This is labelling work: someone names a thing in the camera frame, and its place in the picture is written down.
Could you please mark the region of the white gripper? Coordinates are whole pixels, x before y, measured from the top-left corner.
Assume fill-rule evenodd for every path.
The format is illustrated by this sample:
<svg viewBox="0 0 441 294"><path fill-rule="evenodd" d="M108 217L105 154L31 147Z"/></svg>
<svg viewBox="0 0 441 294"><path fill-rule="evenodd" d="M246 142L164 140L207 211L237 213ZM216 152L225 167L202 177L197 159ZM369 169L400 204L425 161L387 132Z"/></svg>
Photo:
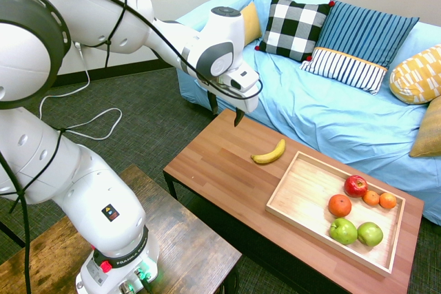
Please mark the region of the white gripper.
<svg viewBox="0 0 441 294"><path fill-rule="evenodd" d="M258 107L260 84L259 75L250 66L240 66L229 70L220 76L221 97L232 104L235 109L234 126L237 127L245 113L253 112ZM218 114L217 97L212 92L207 93L213 115Z"/></svg>

